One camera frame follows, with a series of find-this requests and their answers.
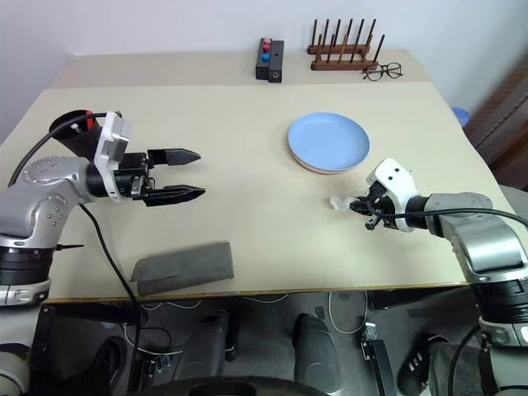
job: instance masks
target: stacked plates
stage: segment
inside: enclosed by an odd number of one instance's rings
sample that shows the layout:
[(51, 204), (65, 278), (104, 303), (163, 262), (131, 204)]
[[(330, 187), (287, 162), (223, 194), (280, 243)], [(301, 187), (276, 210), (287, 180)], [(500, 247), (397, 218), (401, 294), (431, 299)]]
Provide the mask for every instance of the stacked plates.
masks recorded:
[(335, 113), (312, 113), (299, 118), (288, 131), (291, 155), (310, 171), (343, 173), (369, 153), (369, 137), (355, 121)]

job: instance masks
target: gray cloth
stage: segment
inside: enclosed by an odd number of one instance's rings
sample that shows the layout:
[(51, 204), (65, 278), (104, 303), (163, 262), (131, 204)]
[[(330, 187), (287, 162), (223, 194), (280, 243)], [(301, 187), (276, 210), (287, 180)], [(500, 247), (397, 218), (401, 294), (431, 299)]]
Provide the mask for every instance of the gray cloth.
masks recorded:
[[(449, 367), (458, 345), (435, 342), (429, 348), (429, 389), (432, 396), (446, 396)], [(455, 396), (483, 396), (480, 386), (479, 349), (466, 346), (456, 364)]]

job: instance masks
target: black glasses frame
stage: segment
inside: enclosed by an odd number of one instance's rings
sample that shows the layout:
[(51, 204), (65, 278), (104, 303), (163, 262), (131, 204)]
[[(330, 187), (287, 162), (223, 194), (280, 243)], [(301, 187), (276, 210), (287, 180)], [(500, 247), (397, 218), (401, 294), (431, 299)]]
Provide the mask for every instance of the black glasses frame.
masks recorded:
[(403, 76), (402, 65), (397, 62), (391, 62), (390, 64), (380, 64), (378, 66), (380, 66), (381, 69), (373, 69), (372, 66), (370, 68), (363, 69), (363, 73), (365, 74), (363, 79), (368, 78), (371, 81), (378, 81), (385, 73), (387, 73), (391, 78), (400, 78)]

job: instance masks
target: cable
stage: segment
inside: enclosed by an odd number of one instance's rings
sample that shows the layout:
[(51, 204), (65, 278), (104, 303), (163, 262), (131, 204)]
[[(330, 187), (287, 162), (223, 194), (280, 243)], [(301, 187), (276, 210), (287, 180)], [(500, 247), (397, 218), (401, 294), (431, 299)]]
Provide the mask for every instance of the cable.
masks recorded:
[(279, 299), (273, 299), (273, 300), (266, 300), (266, 299), (254, 299), (253, 297), (244, 297), (244, 299), (248, 299), (249, 301), (255, 301), (256, 303), (261, 304), (274, 304), (278, 303), (279, 301), (282, 301), (283, 299), (288, 298), (289, 295), (283, 295)]
[(80, 115), (79, 117), (74, 117), (68, 121), (63, 122), (62, 124), (57, 125), (54, 127), (48, 134), (46, 134), (41, 140), (39, 140), (24, 156), (24, 158), (16, 165), (15, 171), (13, 172), (11, 179), (9, 179), (9, 184), (7, 184), (8, 187), (12, 186), (17, 182), (17, 178), (20, 176), (20, 173), (26, 166), (27, 162), (35, 155), (35, 153), (42, 147), (44, 144), (54, 138), (59, 132), (61, 132), (64, 128), (70, 126), (71, 124), (75, 124), (80, 121), (90, 120), (92, 118), (99, 118), (106, 116), (106, 113), (92, 113), (92, 114), (86, 114), (86, 115)]
[(375, 215), (378, 215), (382, 219), (407, 219), (409, 217), (425, 217), (435, 215), (451, 215), (455, 213), (484, 213), (486, 215), (496, 215), (506, 217), (518, 221), (525, 227), (528, 227), (528, 219), (517, 216), (516, 214), (503, 212), (502, 210), (485, 209), (485, 208), (453, 208), (453, 209), (442, 209), (442, 210), (426, 210), (423, 212), (407, 212), (399, 214), (384, 214), (376, 211)]
[(141, 304), (141, 306), (145, 309), (147, 309), (148, 311), (154, 311), (155, 309), (158, 309), (159, 307), (162, 306), (163, 303), (158, 303), (157, 305), (153, 306), (153, 307), (148, 307), (146, 304)]
[[(123, 277), (123, 274), (121, 274), (121, 271), (117, 267), (116, 262), (114, 262), (114, 259), (110, 255), (110, 252), (108, 251), (108, 247), (106, 246), (105, 239), (104, 239), (104, 237), (102, 235), (101, 227), (99, 227), (99, 223), (97, 222), (97, 219), (92, 214), (92, 212), (90, 210), (88, 210), (88, 208), (85, 205), (81, 204), (79, 206), (81, 207), (82, 211), (84, 213), (86, 213), (86, 216), (88, 216), (90, 218), (90, 220), (92, 221), (93, 226), (96, 229), (97, 237), (99, 238), (99, 242), (101, 243), (102, 250), (105, 253), (106, 259), (110, 263), (110, 265), (112, 267), (112, 270), (114, 270), (114, 272), (117, 275), (117, 277), (119, 278), (121, 284), (125, 288), (126, 294), (129, 295), (130, 301), (132, 301), (133, 309), (136, 312), (137, 323), (141, 324), (141, 312), (139, 310), (138, 300), (135, 298), (134, 292), (130, 289), (128, 283), (126, 283), (126, 280)], [(132, 364), (130, 365), (128, 392), (132, 391), (132, 383), (133, 383), (132, 379), (133, 379), (133, 376), (131, 374), (132, 374), (132, 367), (134, 366), (134, 362), (135, 362), (136, 356), (138, 355), (138, 345), (139, 345), (139, 334), (140, 334), (140, 332), (141, 332), (141, 326), (138, 326), (137, 327), (137, 331), (135, 332), (134, 343), (132, 344), (132, 347), (133, 347), (133, 349), (132, 349)]]
[(456, 368), (456, 362), (458, 361), (460, 357), (460, 353), (462, 353), (462, 349), (464, 349), (465, 345), (469, 342), (472, 336), (474, 336), (477, 331), (480, 329), (480, 326), (477, 325), (471, 330), (468, 331), (468, 333), (462, 338), (462, 342), (456, 348), (455, 354), (453, 355), (453, 359), (451, 360), (451, 364), (449, 366), (449, 377), (447, 380), (447, 394), (448, 396), (453, 396), (453, 384), (455, 382), (455, 368)]
[(171, 348), (171, 345), (172, 345), (172, 335), (171, 335), (171, 332), (169, 332), (166, 328), (161, 328), (159, 326), (147, 326), (147, 327), (141, 327), (141, 331), (143, 330), (159, 330), (160, 332), (164, 332), (166, 335), (167, 335), (167, 340), (168, 340), (168, 343), (167, 343), (167, 349), (170, 349)]
[(181, 309), (194, 309), (196, 308), (198, 305), (201, 304), (201, 299), (198, 300), (198, 302), (194, 305), (191, 305), (191, 306), (187, 306), (187, 305), (179, 305), (179, 304), (176, 304), (176, 303), (171, 303), (170, 301), (166, 301), (165, 304), (169, 304), (169, 305), (172, 305), (173, 307), (178, 307), (178, 308), (181, 308)]
[(133, 343), (132, 340), (130, 340), (130, 337), (129, 337), (129, 334), (126, 332), (126, 323), (123, 323), (123, 333), (125, 334), (125, 339), (126, 341), (132, 346), (134, 347), (134, 349), (137, 349), (138, 351), (141, 351), (143, 353), (147, 353), (149, 355), (153, 355), (153, 356), (170, 356), (170, 355), (179, 355), (180, 353), (183, 353), (183, 350), (179, 350), (179, 351), (172, 351), (172, 352), (153, 352), (153, 351), (148, 351), (144, 348), (140, 348), (138, 346), (137, 343)]
[(369, 308), (369, 297), (368, 297), (368, 295), (366, 293), (366, 290), (365, 290), (365, 309), (364, 309), (364, 312), (363, 312), (363, 320), (361, 321), (361, 324), (357, 328), (355, 328), (354, 330), (350, 330), (350, 331), (341, 330), (340, 328), (337, 328), (335, 322), (333, 321), (333, 317), (332, 317), (332, 292), (328, 293), (328, 317), (330, 318), (330, 323), (332, 324), (333, 328), (335, 328), (336, 331), (340, 332), (341, 334), (355, 334), (355, 333), (359, 332), (365, 326), (366, 314), (367, 314), (368, 308)]
[(173, 307), (178, 307), (178, 308), (181, 308), (181, 309), (194, 309), (196, 308), (198, 305), (201, 304), (201, 299), (198, 300), (198, 302), (194, 305), (179, 305), (179, 304), (176, 304), (176, 303), (171, 303), (170, 301), (165, 301), (164, 303), (158, 303), (157, 305), (154, 305), (153, 307), (148, 307), (147, 305), (145, 304), (141, 304), (141, 306), (149, 311), (154, 311), (155, 309), (158, 309), (159, 307), (161, 307), (163, 304), (169, 304), (169, 305), (172, 305)]

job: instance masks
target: beige table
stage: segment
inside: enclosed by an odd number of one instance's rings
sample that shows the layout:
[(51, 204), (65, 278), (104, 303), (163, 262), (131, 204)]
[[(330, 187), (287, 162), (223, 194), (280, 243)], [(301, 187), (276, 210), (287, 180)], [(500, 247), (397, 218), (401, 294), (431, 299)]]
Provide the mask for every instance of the beige table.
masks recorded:
[[(121, 58), (127, 64), (126, 56), (104, 58), (102, 61), (114, 65)], [(97, 63), (95, 59), (74, 61), (81, 66), (84, 62)], [(72, 64), (65, 69), (70, 77), (71, 68)], [(156, 70), (164, 68), (167, 66), (159, 64)], [(192, 67), (182, 68), (189, 73), (188, 82), (199, 80)], [(247, 73), (242, 75), (250, 75), (251, 68), (251, 64), (243, 68)], [(150, 86), (123, 87), (121, 81), (118, 87), (108, 87), (111, 81), (87, 83), (81, 76), (78, 87), (66, 88), (70, 77), (59, 76), (54, 88), (42, 92), (0, 147), (0, 182), (7, 184), (16, 162), (50, 122), (72, 109), (123, 111), (133, 126), (129, 152), (183, 147), (200, 153), (203, 159), (199, 162), (156, 169), (160, 186), (184, 183), (205, 187), (206, 194), (197, 200), (155, 208), (132, 201), (116, 205), (108, 199), (89, 205), (127, 278), (142, 257), (231, 242), (232, 280), (167, 296), (464, 282), (446, 240), (422, 230), (406, 234), (378, 227), (368, 232), (363, 225), (365, 217), (330, 209), (328, 199), (333, 195), (364, 194), (365, 176), (387, 157), (396, 158), (412, 173), (424, 195), (477, 191), (489, 196), (498, 209), (512, 210), (450, 108), (426, 78), (419, 78), (420, 73), (414, 82), (408, 76), (407, 81), (366, 83), (361, 76), (347, 73), (342, 78), (357, 79), (326, 83), (320, 81), (324, 76), (319, 72), (309, 72), (305, 78), (313, 75), (316, 83), (268, 84), (247, 79), (247, 83), (229, 85), (166, 86), (153, 82), (160, 80), (161, 72), (151, 76), (150, 82), (145, 77), (148, 71), (138, 73), (142, 75), (137, 79)], [(294, 73), (285, 68), (285, 80)], [(362, 125), (370, 136), (368, 158), (339, 176), (322, 176), (301, 168), (289, 155), (285, 137), (295, 119), (312, 111), (333, 111)], [(67, 155), (68, 151), (50, 142), (37, 157), (51, 154)], [(517, 224), (513, 227), (527, 246), (526, 231)], [(85, 247), (55, 253), (51, 302), (125, 296), (91, 223), (78, 208), (68, 219), (60, 242), (84, 243)]]

